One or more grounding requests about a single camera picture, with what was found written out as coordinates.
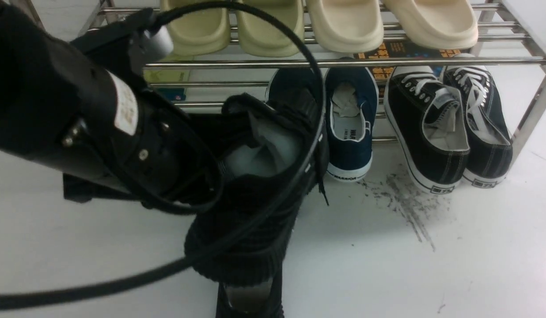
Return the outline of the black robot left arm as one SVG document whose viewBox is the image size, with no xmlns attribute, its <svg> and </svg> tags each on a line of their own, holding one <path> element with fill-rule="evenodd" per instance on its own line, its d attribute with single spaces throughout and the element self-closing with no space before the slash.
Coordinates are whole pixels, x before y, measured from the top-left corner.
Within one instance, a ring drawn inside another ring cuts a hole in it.
<svg viewBox="0 0 546 318">
<path fill-rule="evenodd" d="M 64 42 L 0 0 L 0 151 L 61 172 L 68 201 L 208 211 L 223 192 L 218 162 L 142 74 L 170 42 L 149 8 Z"/>
</svg>

